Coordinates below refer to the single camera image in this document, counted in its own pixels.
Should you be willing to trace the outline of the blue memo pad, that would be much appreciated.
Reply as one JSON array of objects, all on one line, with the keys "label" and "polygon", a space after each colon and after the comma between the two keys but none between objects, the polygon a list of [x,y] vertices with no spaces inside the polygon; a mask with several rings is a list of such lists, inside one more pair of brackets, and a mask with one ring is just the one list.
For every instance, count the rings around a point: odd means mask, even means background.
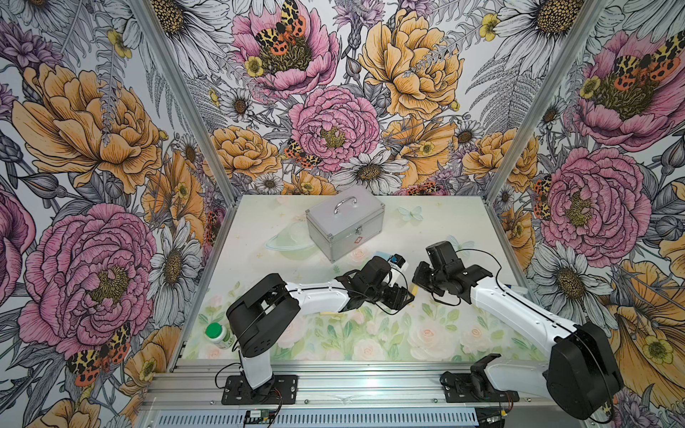
[{"label": "blue memo pad", "polygon": [[378,257],[380,257],[380,258],[382,258],[382,259],[384,259],[384,260],[389,260],[390,258],[392,258],[392,254],[391,254],[391,253],[384,253],[383,251],[377,251],[377,252],[375,253],[375,255],[378,256]]}]

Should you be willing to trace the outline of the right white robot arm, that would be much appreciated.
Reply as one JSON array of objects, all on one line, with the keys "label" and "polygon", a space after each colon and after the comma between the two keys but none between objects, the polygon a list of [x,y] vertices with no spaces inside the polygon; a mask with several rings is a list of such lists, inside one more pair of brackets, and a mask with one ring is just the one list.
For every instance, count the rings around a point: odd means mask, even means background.
[{"label": "right white robot arm", "polygon": [[446,372],[441,383],[447,401],[513,401],[522,393],[551,399],[578,420],[613,404],[624,379],[600,327],[544,310],[501,284],[498,274],[466,266],[447,241],[428,246],[426,252],[429,260],[418,264],[415,285],[435,299],[450,294],[497,317],[544,356],[542,361],[506,360],[491,353],[473,363],[468,374]]}]

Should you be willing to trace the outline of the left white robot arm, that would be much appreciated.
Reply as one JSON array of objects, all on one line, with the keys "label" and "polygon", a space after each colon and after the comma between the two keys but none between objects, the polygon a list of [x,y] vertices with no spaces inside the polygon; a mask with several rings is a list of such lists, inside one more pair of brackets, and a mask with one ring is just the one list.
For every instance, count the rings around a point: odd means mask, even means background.
[{"label": "left white robot arm", "polygon": [[375,256],[326,283],[287,282],[278,273],[264,276],[234,301],[226,316],[239,350],[244,381],[258,392],[273,385],[270,350],[299,316],[344,313],[365,304],[395,314],[414,301],[405,276],[407,262],[394,254]]}]

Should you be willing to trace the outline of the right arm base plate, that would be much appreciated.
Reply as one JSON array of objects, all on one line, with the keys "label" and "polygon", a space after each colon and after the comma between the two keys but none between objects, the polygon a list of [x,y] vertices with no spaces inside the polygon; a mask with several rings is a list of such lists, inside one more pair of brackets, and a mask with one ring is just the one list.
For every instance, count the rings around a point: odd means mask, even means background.
[{"label": "right arm base plate", "polygon": [[448,403],[519,402],[517,392],[496,390],[485,376],[487,365],[500,357],[499,353],[491,353],[474,363],[468,373],[444,372],[440,377],[440,384],[445,400]]}]

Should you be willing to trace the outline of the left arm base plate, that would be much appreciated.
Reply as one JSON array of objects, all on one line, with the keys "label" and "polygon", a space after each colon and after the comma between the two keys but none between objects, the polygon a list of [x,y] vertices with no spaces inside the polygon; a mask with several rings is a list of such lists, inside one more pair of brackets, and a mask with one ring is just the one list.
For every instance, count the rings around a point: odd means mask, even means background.
[{"label": "left arm base plate", "polygon": [[294,374],[275,374],[264,385],[253,389],[245,376],[229,376],[221,404],[224,406],[294,405],[299,377]]}]

